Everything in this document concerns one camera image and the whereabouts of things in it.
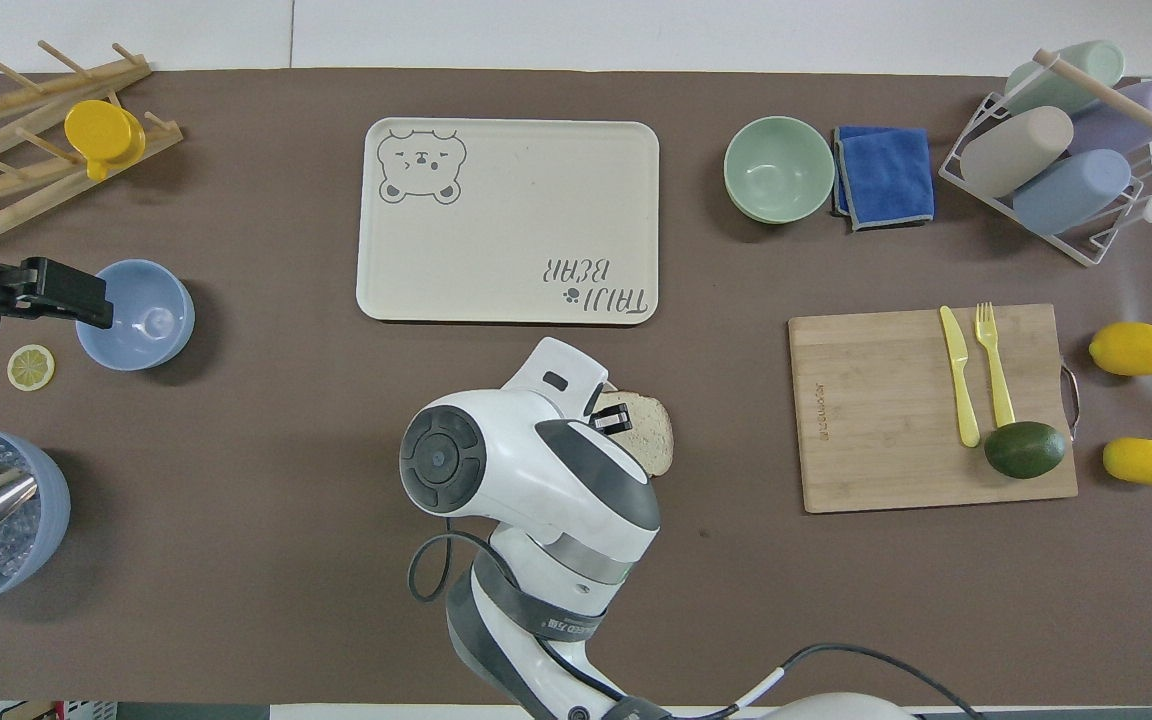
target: brown mat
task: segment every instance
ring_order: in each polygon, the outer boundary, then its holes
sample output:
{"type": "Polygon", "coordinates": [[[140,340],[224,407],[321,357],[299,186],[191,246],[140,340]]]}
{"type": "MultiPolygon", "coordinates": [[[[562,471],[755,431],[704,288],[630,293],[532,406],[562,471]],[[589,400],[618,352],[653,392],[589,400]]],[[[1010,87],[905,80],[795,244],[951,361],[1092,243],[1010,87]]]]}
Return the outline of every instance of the brown mat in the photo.
{"type": "MultiPolygon", "coordinates": [[[[380,69],[142,81],[128,108],[180,120],[184,143],[6,234],[0,260],[158,260],[194,294],[197,329],[170,364],[120,374],[88,359],[67,323],[5,324],[0,429],[54,455],[74,511],[50,564],[0,598],[0,697],[501,702],[452,652],[440,607],[407,596],[407,561],[440,523],[403,495],[397,441],[425,402],[499,386],[553,334],[662,400],[675,425],[662,532],[590,646],[628,692],[723,705],[794,650],[835,641],[895,653],[982,705],[1152,705],[1152,488],[1098,464],[1108,439],[1152,437],[1152,378],[1111,379],[1084,351],[1106,323],[1152,323],[1152,227],[1083,270],[941,182],[929,227],[861,234],[824,209],[764,227],[723,195],[723,147],[750,119],[925,127],[940,160],[1000,82],[380,69]],[[362,138],[385,115],[652,127],[658,313],[628,329],[366,318],[353,298],[362,138]],[[1079,495],[808,516],[786,320],[978,300],[1055,305],[1083,386],[1079,495]],[[26,342],[59,365],[33,395],[3,377],[26,342]]],[[[941,703],[855,657],[810,660],[764,700],[840,689],[941,703]]]]}

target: green bowl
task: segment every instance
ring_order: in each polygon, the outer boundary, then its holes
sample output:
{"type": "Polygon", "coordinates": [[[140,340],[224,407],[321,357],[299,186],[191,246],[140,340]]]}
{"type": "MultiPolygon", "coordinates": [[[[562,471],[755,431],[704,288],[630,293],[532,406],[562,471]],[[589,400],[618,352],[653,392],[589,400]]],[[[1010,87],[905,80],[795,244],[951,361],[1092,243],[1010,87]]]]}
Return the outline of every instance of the green bowl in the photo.
{"type": "Polygon", "coordinates": [[[741,128],[723,156],[727,195],[760,223],[789,223],[814,213],[833,188],[833,154],[812,126],[759,118],[741,128]]]}

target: avocado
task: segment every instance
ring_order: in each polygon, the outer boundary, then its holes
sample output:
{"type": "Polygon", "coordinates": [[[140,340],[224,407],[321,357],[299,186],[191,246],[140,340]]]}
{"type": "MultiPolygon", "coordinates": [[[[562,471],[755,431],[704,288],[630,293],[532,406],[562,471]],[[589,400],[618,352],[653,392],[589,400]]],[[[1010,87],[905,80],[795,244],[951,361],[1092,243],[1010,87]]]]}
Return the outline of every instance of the avocado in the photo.
{"type": "Polygon", "coordinates": [[[1009,478],[1026,480],[1060,465],[1069,445],[1051,425],[1020,420],[995,430],[984,441],[984,456],[1009,478]]]}

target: yellow cup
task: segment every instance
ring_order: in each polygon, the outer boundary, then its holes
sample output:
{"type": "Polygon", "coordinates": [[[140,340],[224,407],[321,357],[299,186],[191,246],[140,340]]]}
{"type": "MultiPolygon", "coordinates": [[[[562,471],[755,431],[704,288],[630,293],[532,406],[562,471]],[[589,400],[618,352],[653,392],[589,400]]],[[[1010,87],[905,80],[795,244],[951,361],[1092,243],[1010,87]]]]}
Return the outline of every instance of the yellow cup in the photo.
{"type": "Polygon", "coordinates": [[[88,177],[100,182],[111,169],[145,154],[145,128],[136,115],[105,100],[83,100],[65,115],[65,137],[88,160],[88,177]]]}

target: wooden cutting board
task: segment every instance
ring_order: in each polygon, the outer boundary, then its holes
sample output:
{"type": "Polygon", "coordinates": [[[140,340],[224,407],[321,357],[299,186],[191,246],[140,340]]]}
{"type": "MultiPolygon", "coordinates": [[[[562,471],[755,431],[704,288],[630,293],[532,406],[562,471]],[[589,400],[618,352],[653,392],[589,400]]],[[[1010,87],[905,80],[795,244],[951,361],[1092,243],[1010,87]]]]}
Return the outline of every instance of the wooden cutting board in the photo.
{"type": "MultiPolygon", "coordinates": [[[[968,342],[980,437],[996,427],[973,306],[954,314],[968,342]]],[[[996,306],[998,347],[1018,420],[1066,432],[1052,305],[996,306]]],[[[1028,480],[958,441],[950,362],[937,310],[790,320],[790,370],[808,511],[886,510],[1078,495],[1073,454],[1028,480]]]]}

